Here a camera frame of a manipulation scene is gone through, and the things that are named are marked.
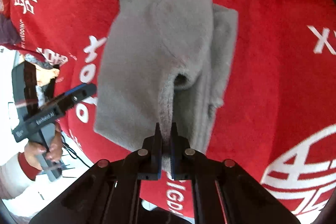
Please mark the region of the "person's left hand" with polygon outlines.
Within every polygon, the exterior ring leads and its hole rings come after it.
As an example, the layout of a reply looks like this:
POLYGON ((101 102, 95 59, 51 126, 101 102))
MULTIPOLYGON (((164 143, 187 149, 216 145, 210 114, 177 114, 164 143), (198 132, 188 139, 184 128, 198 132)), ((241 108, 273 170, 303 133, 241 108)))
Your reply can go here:
POLYGON ((46 155, 46 158, 52 162, 57 162, 61 159, 62 152, 62 134, 58 123, 55 124, 55 136, 52 139, 49 149, 46 149, 43 145, 29 141, 26 146, 23 155, 29 166, 42 170, 42 167, 37 159, 39 155, 46 155))

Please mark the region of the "white sleeve left forearm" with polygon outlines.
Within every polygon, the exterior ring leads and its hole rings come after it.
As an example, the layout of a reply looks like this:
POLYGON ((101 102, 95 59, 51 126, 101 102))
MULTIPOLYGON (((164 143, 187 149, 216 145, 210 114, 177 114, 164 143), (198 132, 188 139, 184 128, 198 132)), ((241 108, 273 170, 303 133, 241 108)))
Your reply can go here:
POLYGON ((20 196, 41 171, 30 166, 24 153, 13 156, 1 166, 1 199, 11 200, 20 196))

